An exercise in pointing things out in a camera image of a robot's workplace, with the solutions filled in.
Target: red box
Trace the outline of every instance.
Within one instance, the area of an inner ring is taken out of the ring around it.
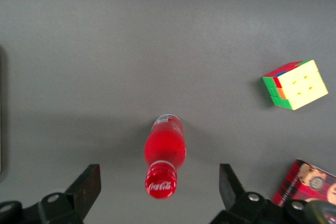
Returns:
[[[336,177],[297,159],[272,202],[282,207],[287,199],[318,199],[336,205]]]

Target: bottle cap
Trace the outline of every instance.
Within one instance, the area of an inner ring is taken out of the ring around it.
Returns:
[[[176,190],[177,173],[172,164],[167,161],[154,162],[148,169],[146,176],[146,190],[156,199],[172,196]]]

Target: coca-cola bottle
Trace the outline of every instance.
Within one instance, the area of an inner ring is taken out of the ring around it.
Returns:
[[[159,116],[148,137],[144,156],[149,166],[145,187],[157,199],[168,198],[176,190],[177,172],[186,155],[183,126],[177,116]]]

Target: gray table surface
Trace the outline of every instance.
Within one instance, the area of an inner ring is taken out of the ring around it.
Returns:
[[[91,163],[86,223],[209,223],[220,163],[272,198],[297,157],[336,174],[336,0],[0,0],[0,201],[28,207]],[[314,59],[329,94],[296,111],[261,81]],[[144,190],[155,118],[179,116],[175,195]]]

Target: rubik's cube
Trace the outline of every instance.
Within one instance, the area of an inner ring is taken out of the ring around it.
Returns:
[[[328,94],[314,60],[296,61],[263,76],[274,105],[296,110]]]

